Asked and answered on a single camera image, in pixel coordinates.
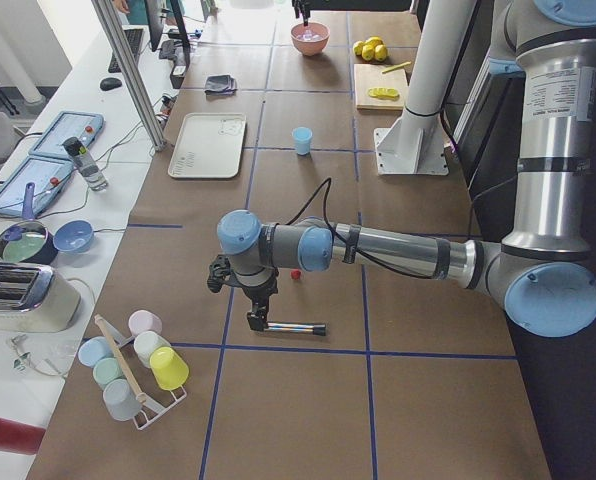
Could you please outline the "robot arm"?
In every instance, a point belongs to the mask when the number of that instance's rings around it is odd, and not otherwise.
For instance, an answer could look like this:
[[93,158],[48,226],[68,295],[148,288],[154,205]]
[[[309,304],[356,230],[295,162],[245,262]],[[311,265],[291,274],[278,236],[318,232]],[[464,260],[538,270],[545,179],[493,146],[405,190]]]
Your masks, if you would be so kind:
[[332,259],[374,264],[424,280],[452,279],[490,295],[508,317],[543,337],[596,319],[596,279],[585,267],[582,197],[590,168],[596,87],[596,1],[498,1],[489,49],[493,74],[525,77],[514,224],[500,243],[420,237],[296,218],[262,223],[236,210],[218,223],[222,252],[207,284],[240,288],[247,320],[271,331],[269,299],[282,268],[323,271]]

